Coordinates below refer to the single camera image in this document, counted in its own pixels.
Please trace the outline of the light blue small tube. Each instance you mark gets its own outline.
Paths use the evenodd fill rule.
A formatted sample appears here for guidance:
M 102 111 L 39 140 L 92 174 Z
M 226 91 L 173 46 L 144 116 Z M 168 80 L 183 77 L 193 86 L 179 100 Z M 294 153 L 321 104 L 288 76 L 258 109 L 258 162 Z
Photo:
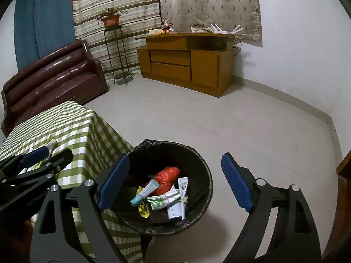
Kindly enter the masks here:
M 142 188 L 141 191 L 130 201 L 131 206 L 138 206 L 145 200 L 145 198 L 151 195 L 151 193 L 158 188 L 159 183 L 154 179 L 150 180 L 150 182 L 144 188 Z

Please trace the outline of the orange plastic bag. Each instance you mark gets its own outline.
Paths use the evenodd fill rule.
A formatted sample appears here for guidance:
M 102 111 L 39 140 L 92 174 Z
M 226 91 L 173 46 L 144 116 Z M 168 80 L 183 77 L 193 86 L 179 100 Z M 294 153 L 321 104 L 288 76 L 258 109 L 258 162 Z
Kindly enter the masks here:
M 168 192 L 179 175 L 180 169 L 178 167 L 166 167 L 164 170 L 158 172 L 154 180 L 159 184 L 159 187 L 152 192 L 152 195 L 158 196 Z

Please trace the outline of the white green tube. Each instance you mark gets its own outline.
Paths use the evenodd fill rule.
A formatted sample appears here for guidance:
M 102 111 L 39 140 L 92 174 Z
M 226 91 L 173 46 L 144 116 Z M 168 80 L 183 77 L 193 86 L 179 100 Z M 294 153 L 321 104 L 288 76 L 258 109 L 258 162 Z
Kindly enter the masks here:
M 182 219 L 182 203 L 178 202 L 167 207 L 167 214 L 169 220 L 178 220 Z

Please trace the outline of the black lined trash bin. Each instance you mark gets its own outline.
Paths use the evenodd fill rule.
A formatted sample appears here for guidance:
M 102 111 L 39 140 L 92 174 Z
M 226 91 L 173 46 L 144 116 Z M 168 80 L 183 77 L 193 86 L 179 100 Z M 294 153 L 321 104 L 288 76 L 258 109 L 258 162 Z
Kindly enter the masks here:
M 211 171 L 202 156 L 184 144 L 170 141 L 144 140 L 128 153 L 129 172 L 111 208 L 127 227 L 144 235 L 173 236 L 196 224 L 210 206 L 213 194 Z M 153 176 L 166 167 L 178 167 L 180 177 L 188 177 L 185 219 L 153 224 L 144 219 L 130 200 L 138 187 L 145 186 Z

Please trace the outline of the green checkered tablecloth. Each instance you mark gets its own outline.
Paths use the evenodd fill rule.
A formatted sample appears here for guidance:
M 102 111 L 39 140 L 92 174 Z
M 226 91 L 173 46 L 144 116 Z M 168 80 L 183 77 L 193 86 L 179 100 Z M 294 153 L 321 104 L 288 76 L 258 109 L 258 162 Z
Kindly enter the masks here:
M 50 141 L 57 144 L 53 155 L 65 148 L 73 152 L 73 161 L 57 175 L 61 188 L 75 188 L 86 179 L 95 179 L 103 169 L 111 167 L 118 156 L 133 150 L 95 111 L 66 101 L 14 128 L 1 145 L 1 160 L 29 153 Z M 78 208 L 72 208 L 72 213 L 84 252 L 95 257 Z M 127 227 L 112 210 L 105 210 L 102 218 L 127 262 L 143 262 L 140 233 Z

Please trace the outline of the dark red leather sofa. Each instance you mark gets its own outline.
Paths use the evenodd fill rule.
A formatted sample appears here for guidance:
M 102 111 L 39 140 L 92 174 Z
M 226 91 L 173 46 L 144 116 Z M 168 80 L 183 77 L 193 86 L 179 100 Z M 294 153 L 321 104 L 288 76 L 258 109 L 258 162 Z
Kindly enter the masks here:
M 100 60 L 85 40 L 75 40 L 20 70 L 1 91 L 7 137 L 24 121 L 72 100 L 84 105 L 109 90 Z

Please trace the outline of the striped green curtain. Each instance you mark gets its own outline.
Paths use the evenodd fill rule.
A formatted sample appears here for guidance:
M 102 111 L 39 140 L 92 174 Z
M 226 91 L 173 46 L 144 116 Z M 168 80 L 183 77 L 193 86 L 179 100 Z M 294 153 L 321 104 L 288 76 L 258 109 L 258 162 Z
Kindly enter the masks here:
M 74 34 L 100 60 L 106 79 L 139 69 L 143 36 L 161 24 L 159 0 L 72 0 Z

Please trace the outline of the black metal plant stand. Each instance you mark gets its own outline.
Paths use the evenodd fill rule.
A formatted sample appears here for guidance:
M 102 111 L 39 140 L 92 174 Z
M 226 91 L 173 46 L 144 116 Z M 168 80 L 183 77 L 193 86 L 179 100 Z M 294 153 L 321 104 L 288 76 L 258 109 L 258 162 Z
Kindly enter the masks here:
M 113 74 L 113 84 L 117 84 L 119 81 L 123 81 L 125 85 L 128 85 L 129 81 L 133 79 L 133 76 L 130 71 L 129 62 L 125 50 L 122 25 L 106 28 L 103 31 L 103 33 L 105 47 L 108 53 L 108 61 L 111 67 L 111 72 Z M 117 46 L 117 52 L 114 55 L 112 55 L 109 49 L 110 43 L 115 43 L 115 45 Z M 114 67 L 113 59 L 117 59 L 119 61 L 119 69 Z

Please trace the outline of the blue curtain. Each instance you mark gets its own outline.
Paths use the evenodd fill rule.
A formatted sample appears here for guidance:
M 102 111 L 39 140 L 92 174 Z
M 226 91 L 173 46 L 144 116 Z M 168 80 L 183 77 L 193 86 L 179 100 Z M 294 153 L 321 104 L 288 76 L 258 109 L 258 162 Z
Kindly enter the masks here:
M 19 71 L 73 41 L 72 0 L 16 0 L 14 47 Z

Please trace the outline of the potted plant orange pot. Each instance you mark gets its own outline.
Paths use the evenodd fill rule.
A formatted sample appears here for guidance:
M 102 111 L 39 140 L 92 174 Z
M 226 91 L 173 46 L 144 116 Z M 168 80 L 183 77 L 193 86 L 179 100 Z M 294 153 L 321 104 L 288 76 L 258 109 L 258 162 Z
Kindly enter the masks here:
M 128 14 L 126 10 L 111 7 L 106 8 L 96 16 L 98 23 L 103 23 L 105 28 L 117 27 L 120 24 L 120 17 Z

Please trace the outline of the beige box on cabinet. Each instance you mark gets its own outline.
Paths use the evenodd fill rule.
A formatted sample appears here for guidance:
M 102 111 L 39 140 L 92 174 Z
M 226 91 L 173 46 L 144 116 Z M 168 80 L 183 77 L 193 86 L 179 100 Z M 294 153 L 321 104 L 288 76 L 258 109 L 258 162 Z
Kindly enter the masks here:
M 161 28 L 149 30 L 149 35 L 150 36 L 152 36 L 152 35 L 159 35 L 159 34 L 163 34 L 163 33 L 164 33 L 164 31 Z

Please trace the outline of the wooden tv cabinet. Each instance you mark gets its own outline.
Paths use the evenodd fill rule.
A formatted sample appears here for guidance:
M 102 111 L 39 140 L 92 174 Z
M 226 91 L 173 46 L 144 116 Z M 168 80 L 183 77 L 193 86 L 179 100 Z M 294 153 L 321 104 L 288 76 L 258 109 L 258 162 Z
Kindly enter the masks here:
M 137 50 L 141 76 L 221 97 L 233 83 L 234 36 L 168 33 L 144 38 Z

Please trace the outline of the mickey mouse toy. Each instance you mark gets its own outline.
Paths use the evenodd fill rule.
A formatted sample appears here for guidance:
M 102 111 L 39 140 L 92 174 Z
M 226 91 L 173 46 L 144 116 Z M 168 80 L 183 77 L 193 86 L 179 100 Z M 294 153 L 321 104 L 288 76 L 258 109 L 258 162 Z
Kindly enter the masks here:
M 169 22 L 162 22 L 161 28 L 164 34 L 168 34 L 173 31 L 172 29 L 173 24 Z

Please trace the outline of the beige diamond pattern curtain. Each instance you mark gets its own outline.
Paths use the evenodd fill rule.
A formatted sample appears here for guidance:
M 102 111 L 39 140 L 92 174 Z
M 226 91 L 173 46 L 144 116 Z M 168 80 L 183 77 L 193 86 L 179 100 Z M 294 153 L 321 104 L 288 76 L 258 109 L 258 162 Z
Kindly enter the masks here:
M 176 31 L 189 32 L 194 25 L 218 25 L 230 32 L 240 28 L 243 40 L 262 40 L 259 0 L 160 0 L 162 20 Z

